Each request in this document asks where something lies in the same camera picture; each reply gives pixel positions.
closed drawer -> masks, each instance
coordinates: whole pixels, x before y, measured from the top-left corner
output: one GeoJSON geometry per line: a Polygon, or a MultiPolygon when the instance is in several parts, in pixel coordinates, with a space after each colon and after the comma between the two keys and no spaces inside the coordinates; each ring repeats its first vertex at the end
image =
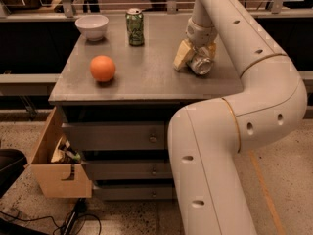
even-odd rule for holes
{"type": "Polygon", "coordinates": [[[165,161],[93,161],[83,164],[90,180],[172,178],[170,163],[165,161]]]}
{"type": "Polygon", "coordinates": [[[93,196],[106,201],[118,200],[170,200],[176,199],[176,191],[170,180],[149,181],[148,184],[94,185],[93,196]]]}
{"type": "Polygon", "coordinates": [[[84,150],[164,149],[164,122],[64,123],[71,146],[84,150]]]}

concrete floor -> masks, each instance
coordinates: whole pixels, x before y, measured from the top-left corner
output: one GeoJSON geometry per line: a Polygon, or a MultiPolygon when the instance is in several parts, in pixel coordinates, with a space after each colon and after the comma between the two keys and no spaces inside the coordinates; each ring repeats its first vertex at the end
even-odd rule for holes
{"type": "MultiPolygon", "coordinates": [[[[31,158],[48,113],[41,111],[29,121],[25,111],[0,112],[1,147],[20,149],[31,158]]],[[[234,157],[259,235],[313,234],[312,136],[313,121],[305,119],[281,141],[234,157]]],[[[10,212],[14,208],[25,218],[51,215],[61,225],[74,203],[73,199],[45,198],[28,166],[0,200],[0,210],[10,212]]],[[[101,220],[101,234],[184,234],[176,201],[104,202],[91,198],[87,207],[88,213],[101,220]]],[[[98,221],[87,219],[81,219],[75,232],[82,226],[79,234],[98,234],[98,221]]],[[[56,229],[50,219],[19,224],[47,234],[56,229]]]]}

green can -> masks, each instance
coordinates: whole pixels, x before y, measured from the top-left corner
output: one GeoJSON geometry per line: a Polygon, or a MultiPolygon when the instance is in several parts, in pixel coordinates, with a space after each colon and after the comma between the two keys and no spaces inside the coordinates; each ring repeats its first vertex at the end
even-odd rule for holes
{"type": "Polygon", "coordinates": [[[126,12],[126,26],[130,45],[140,46],[145,43],[144,14],[138,8],[131,8],[126,12]]]}

white robotic arm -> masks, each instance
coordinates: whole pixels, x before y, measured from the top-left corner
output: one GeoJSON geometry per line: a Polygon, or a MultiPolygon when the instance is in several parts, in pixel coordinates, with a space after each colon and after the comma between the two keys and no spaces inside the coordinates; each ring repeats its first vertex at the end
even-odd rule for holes
{"type": "Polygon", "coordinates": [[[168,129],[170,162],[186,235],[251,235],[232,157],[295,130],[306,90],[284,50],[238,0],[196,0],[189,41],[207,45],[215,29],[244,91],[179,110],[168,129]]]}

white bowl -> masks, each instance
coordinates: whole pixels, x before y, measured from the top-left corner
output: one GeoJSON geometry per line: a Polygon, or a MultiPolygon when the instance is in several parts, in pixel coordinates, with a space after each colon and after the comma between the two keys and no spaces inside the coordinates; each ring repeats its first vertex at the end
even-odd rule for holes
{"type": "Polygon", "coordinates": [[[86,15],[76,20],[75,25],[79,32],[90,41],[104,38],[109,19],[104,15],[86,15]]]}

